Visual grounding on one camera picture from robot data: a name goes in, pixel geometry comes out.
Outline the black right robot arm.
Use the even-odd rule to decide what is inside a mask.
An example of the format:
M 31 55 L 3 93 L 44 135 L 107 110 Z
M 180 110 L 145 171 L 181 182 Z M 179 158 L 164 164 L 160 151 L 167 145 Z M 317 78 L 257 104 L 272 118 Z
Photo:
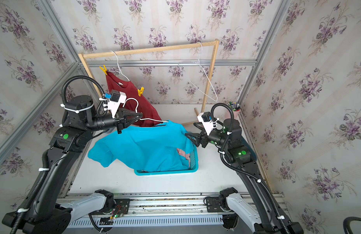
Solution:
M 200 133 L 187 133 L 196 147 L 217 147 L 224 166 L 235 171 L 243 181 L 254 206 L 247 204 L 239 192 L 227 188 L 219 193 L 222 210 L 234 212 L 255 234 L 302 234 L 302 226 L 293 222 L 276 201 L 258 166 L 255 151 L 242 136 L 240 123 L 225 103 L 216 103 L 209 112 L 198 115 L 194 126 Z

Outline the white wire hanger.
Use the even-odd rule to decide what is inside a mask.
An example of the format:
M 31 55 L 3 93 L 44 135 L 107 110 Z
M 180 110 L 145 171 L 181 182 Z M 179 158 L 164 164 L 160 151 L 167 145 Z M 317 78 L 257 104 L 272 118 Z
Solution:
M 187 82 L 187 86 L 184 88 L 184 91 L 186 92 L 187 97 L 191 97 L 193 98 L 196 94 L 196 91 L 200 91 L 204 97 L 207 97 L 209 99 L 211 99 L 214 102 L 218 101 L 218 94 L 213 86 L 213 84 L 211 83 L 211 79 L 209 78 L 209 74 L 207 73 L 207 71 L 205 70 L 205 68 L 201 65 L 201 54 L 203 52 L 203 45 L 201 42 L 196 42 L 196 44 L 198 44 L 200 46 L 200 51 L 198 53 L 198 57 L 196 62 L 194 62 L 195 65 L 197 65 L 200 70 L 202 71 L 203 74 L 203 78 L 207 79 L 207 82 L 205 82 L 205 84 L 210 85 L 210 87 L 212 88 L 213 94 L 214 96 L 210 96 L 206 93 L 206 91 L 202 91 L 198 85 L 196 85 L 194 82 L 192 82 L 190 79 L 188 79 Z

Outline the pink t-shirt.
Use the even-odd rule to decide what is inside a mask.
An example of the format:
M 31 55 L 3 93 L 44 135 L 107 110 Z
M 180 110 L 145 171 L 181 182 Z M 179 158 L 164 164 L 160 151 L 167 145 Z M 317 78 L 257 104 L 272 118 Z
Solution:
M 181 157 L 184 157 L 186 160 L 188 160 L 189 162 L 191 161 L 190 159 L 190 154 L 186 154 L 183 150 L 181 149 L 176 149 L 177 150 L 177 153 L 181 156 Z

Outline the turquoise t-shirt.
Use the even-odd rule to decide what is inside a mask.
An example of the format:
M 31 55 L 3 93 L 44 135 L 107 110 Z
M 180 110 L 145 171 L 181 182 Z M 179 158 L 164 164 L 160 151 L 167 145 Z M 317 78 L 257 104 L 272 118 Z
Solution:
M 155 172 L 180 165 L 177 148 L 192 152 L 193 143 L 185 136 L 186 129 L 168 121 L 153 127 L 130 126 L 99 139 L 88 151 L 88 158 L 103 167 L 115 160 L 131 169 Z

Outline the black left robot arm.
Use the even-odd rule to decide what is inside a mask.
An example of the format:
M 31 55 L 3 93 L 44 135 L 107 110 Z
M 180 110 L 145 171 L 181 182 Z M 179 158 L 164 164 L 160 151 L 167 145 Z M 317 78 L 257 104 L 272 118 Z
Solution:
M 61 89 L 62 126 L 42 154 L 42 167 L 29 194 L 15 212 L 2 219 L 13 234 L 18 230 L 25 234 L 61 234 L 75 220 L 96 211 L 111 212 L 116 206 L 114 195 L 106 190 L 97 190 L 70 205 L 57 203 L 68 173 L 88 142 L 112 128 L 121 133 L 142 118 L 142 113 L 120 106 L 123 93 L 106 94 L 101 85 L 97 85 L 101 94 L 98 106 L 88 95 L 67 99 L 67 87 L 76 80 L 93 81 L 83 75 L 65 81 Z

